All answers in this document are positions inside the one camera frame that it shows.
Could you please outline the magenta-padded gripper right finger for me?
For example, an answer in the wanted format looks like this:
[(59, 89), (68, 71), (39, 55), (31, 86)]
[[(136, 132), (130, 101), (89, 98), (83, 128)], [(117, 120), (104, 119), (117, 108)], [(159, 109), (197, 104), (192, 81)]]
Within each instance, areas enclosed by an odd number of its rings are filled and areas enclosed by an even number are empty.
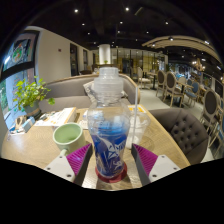
[(143, 186), (180, 170), (166, 155), (157, 156), (137, 144), (132, 145), (131, 153)]

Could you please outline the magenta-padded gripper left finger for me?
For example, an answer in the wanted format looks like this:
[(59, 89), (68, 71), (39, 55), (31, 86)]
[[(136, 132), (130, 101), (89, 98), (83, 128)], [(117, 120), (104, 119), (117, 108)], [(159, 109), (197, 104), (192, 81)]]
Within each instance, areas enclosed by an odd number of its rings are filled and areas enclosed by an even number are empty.
[(92, 144), (87, 144), (67, 156), (57, 156), (44, 170), (81, 186), (92, 153)]

